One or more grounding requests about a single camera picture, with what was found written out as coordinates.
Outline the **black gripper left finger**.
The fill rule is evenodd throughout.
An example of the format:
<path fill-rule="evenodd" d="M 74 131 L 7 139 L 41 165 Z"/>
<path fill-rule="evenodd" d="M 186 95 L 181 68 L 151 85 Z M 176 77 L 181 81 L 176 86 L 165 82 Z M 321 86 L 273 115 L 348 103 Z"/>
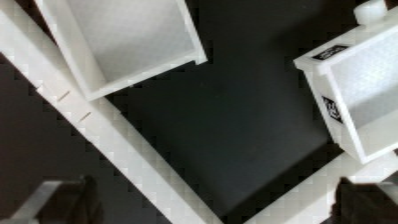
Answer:
<path fill-rule="evenodd" d="M 44 181 L 0 224 L 103 224 L 94 178 Z"/>

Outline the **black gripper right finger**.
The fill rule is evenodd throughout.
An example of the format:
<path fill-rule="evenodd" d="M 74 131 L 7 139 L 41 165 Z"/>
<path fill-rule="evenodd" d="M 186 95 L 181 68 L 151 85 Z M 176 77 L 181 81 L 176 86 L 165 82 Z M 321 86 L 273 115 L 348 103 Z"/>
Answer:
<path fill-rule="evenodd" d="M 353 183 L 341 178 L 330 224 L 398 224 L 398 184 Z"/>

